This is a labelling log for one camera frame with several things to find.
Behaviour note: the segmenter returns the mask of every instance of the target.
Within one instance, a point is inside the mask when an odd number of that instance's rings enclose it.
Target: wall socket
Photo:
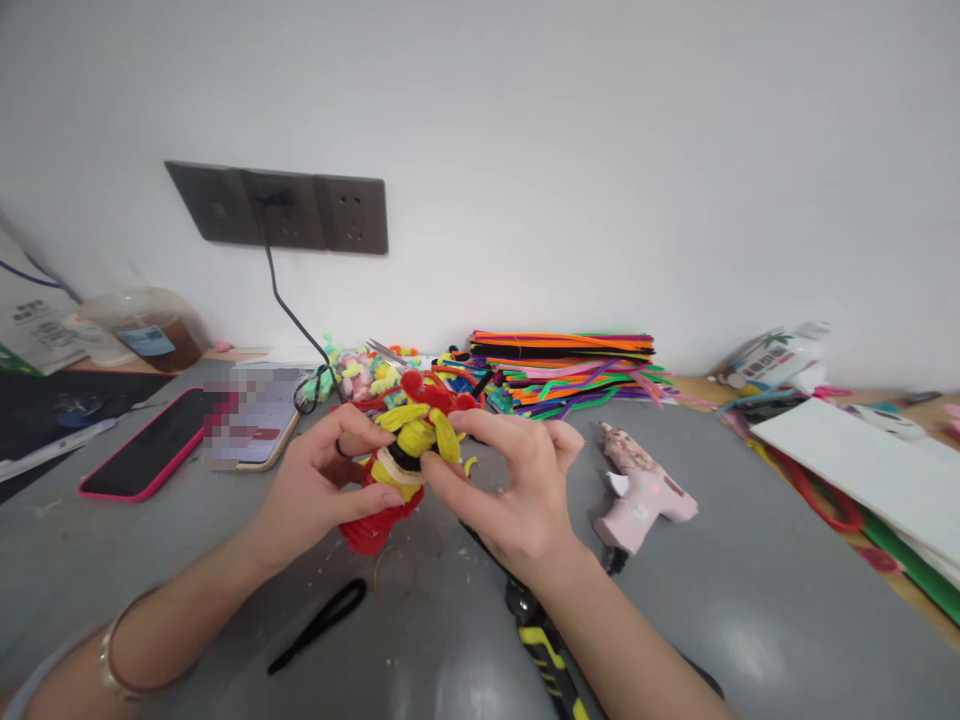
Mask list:
[[[387,254],[383,180],[241,170],[168,160],[180,196],[206,240]]]
[[[313,178],[272,170],[241,170],[240,174],[271,247],[326,249]]]
[[[383,180],[314,175],[327,247],[339,252],[387,254],[387,198]]]
[[[263,245],[237,168],[173,160],[164,165],[204,240]]]

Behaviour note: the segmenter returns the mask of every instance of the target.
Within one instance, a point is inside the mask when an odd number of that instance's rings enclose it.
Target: bracelet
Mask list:
[[[159,695],[179,683],[190,672],[187,671],[180,677],[174,678],[171,682],[163,685],[162,687],[154,690],[143,690],[127,685],[125,682],[123,682],[123,680],[117,677],[117,674],[113,670],[113,665],[110,662],[110,649],[113,646],[113,634],[116,632],[117,626],[120,624],[120,621],[126,617],[128,612],[130,612],[137,604],[139,604],[141,600],[156,590],[157,588],[147,590],[145,593],[135,598],[133,602],[127,605],[127,607],[125,607],[123,611],[117,615],[116,619],[110,623],[110,627],[107,628],[107,632],[103,636],[103,640],[100,643],[100,657],[98,658],[98,662],[100,664],[100,680],[108,690],[113,692],[114,695],[119,697],[124,702],[143,702],[148,698]]]

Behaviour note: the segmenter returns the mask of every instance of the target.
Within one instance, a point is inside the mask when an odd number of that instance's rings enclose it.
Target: pipe cleaner doll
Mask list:
[[[454,370],[443,368],[444,373],[461,375],[476,385],[472,375]],[[425,382],[425,377],[432,384]],[[378,398],[354,404],[362,410],[384,410],[387,407],[384,398],[400,390],[406,394],[407,404],[387,410],[375,421],[397,439],[371,456],[364,466],[363,485],[375,482],[393,485],[403,493],[406,503],[340,526],[347,546],[358,555],[371,556],[383,550],[394,524],[410,517],[423,500],[421,455],[435,450],[447,462],[460,462],[460,441],[447,415],[454,410],[477,407],[471,395],[452,393],[434,372],[421,374],[416,370],[407,370],[398,387]]]

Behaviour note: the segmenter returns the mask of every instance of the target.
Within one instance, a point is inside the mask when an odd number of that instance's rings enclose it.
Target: hand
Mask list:
[[[462,468],[430,452],[420,462],[437,497],[534,591],[563,575],[567,563],[587,552],[567,512],[567,470],[583,448],[583,437],[565,422],[483,410],[450,413],[450,424],[503,453],[513,485],[502,495],[490,495],[470,485]]]
[[[341,492],[360,483],[363,468],[347,459],[394,441],[353,405],[336,408],[290,443],[283,464],[248,531],[256,552],[274,570],[286,567],[341,523],[403,504],[396,488],[383,483]]]

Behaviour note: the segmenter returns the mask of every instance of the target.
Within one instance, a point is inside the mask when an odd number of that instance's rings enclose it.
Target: pink phone case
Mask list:
[[[166,407],[166,409],[164,409],[164,411],[163,411],[162,413],[160,413],[160,414],[157,415],[153,420],[151,420],[149,423],[147,423],[146,425],[144,425],[143,428],[140,430],[140,432],[138,432],[136,435],[134,435],[132,438],[130,438],[127,442],[125,442],[125,443],[123,444],[123,447],[121,447],[119,450],[117,450],[115,453],[113,453],[113,455],[111,455],[110,457],[108,457],[104,462],[100,463],[100,464],[97,466],[97,469],[96,469],[96,470],[94,470],[92,473],[90,473],[89,475],[87,475],[87,477],[85,477],[85,478],[83,479],[83,482],[80,483],[80,487],[77,488],[77,494],[83,495],[84,497],[99,498],[99,499],[101,499],[101,500],[117,500],[117,501],[119,501],[119,502],[143,502],[143,501],[146,500],[147,498],[151,497],[154,493],[156,493],[157,490],[159,490],[160,487],[170,478],[170,476],[173,475],[174,472],[176,472],[176,469],[177,469],[178,467],[180,467],[180,465],[183,464],[183,461],[186,460],[186,459],[190,456],[190,453],[192,453],[193,450],[194,450],[194,448],[196,448],[197,445],[200,444],[200,441],[203,440],[203,432],[204,432],[204,429],[203,429],[203,428],[200,428],[200,431],[197,432],[197,434],[194,435],[192,438],[190,438],[190,440],[187,442],[186,445],[184,445],[184,447],[183,447],[182,450],[180,450],[176,455],[173,456],[173,458],[170,460],[170,462],[168,462],[168,463],[166,464],[166,466],[163,468],[163,470],[161,470],[161,471],[157,474],[157,476],[156,476],[153,480],[150,481],[150,484],[147,485],[143,490],[141,490],[141,491],[140,491],[139,493],[137,493],[136,495],[130,495],[130,496],[127,496],[127,495],[104,495],[103,493],[92,493],[92,492],[87,492],[86,490],[84,490],[84,489],[83,489],[83,486],[84,486],[84,485],[87,483],[87,481],[90,480],[94,475],[96,475],[98,472],[100,472],[100,470],[101,470],[107,463],[109,463],[111,460],[113,460],[113,458],[115,458],[117,455],[119,455],[121,452],[123,452],[123,449],[124,449],[127,445],[129,445],[129,444],[132,443],[134,440],[136,440],[137,437],[140,436],[140,433],[142,433],[142,432],[143,432],[144,430],[146,430],[148,427],[150,427],[151,425],[153,425],[153,423],[155,423],[157,420],[159,420],[160,418],[162,418],[163,415],[164,415],[164,413],[168,413],[168,412],[170,412],[171,410],[173,410],[173,409],[177,406],[177,403],[180,402],[180,398],[182,398],[184,395],[186,395],[186,394],[187,394],[188,392],[190,392],[191,390],[202,390],[202,388],[198,388],[198,387],[195,387],[195,388],[187,388],[187,389],[184,390],[182,393],[180,393],[180,394],[177,396],[177,398],[176,398],[172,403],[170,403],[170,404]]]

